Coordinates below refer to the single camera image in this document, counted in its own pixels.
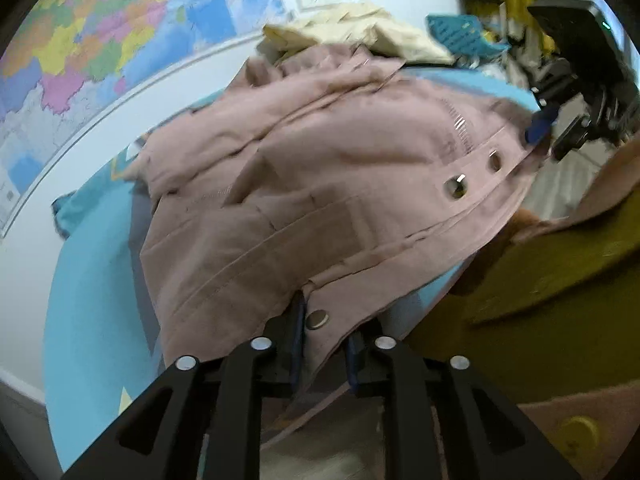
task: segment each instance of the white wall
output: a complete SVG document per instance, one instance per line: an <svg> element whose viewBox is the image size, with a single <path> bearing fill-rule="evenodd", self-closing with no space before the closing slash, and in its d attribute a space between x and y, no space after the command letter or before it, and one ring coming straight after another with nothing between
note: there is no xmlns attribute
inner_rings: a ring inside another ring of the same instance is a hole
<svg viewBox="0 0 640 480"><path fill-rule="evenodd" d="M293 0L285 0L289 6ZM396 18L424 27L429 12L457 12L457 0L372 0ZM226 86L257 41L247 41L203 59L137 94L98 123L50 170L0 241L0 380L36 402L44 402L42 339L49 289L62 247L50 204L77 189L141 133L194 101ZM24 420L24 432L37 424ZM12 427L20 428L14 421ZM20 443L30 441L16 434ZM31 462L47 456L23 450Z"/></svg>

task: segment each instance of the pink jacket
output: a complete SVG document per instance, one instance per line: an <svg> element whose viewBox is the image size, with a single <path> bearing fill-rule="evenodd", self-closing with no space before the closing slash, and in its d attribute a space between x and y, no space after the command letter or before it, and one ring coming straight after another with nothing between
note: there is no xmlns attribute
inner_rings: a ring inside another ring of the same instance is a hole
<svg viewBox="0 0 640 480"><path fill-rule="evenodd" d="M166 362L225 356L302 288L307 382L358 325L487 243L545 153L530 113L399 73L359 47L249 59L156 130L129 173L156 209L142 263Z"/></svg>

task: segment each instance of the yellow triangle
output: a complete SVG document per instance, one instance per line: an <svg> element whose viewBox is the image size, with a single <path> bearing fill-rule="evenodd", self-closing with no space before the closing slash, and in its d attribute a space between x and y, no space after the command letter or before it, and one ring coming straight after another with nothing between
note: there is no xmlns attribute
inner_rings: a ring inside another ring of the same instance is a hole
<svg viewBox="0 0 640 480"><path fill-rule="evenodd" d="M126 410L132 402L133 400L131 400L130 395L123 388L122 394L120 395L120 407L118 409L118 415L121 414L124 410Z"/></svg>

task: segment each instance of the yellow button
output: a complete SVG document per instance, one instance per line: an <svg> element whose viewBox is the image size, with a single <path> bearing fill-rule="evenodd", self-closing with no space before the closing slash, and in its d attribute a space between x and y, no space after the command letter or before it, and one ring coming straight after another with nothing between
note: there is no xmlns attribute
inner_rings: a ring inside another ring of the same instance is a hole
<svg viewBox="0 0 640 480"><path fill-rule="evenodd" d="M550 440L574 467L582 469L595 458L600 445L600 428L588 416L572 416L558 425Z"/></svg>

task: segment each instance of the colorful map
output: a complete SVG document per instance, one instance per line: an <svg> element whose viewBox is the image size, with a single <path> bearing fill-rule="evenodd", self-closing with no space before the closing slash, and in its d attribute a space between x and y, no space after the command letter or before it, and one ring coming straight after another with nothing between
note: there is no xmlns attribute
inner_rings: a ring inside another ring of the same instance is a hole
<svg viewBox="0 0 640 480"><path fill-rule="evenodd" d="M283 15L281 0L39 0L0 59L0 231L98 112L163 68Z"/></svg>

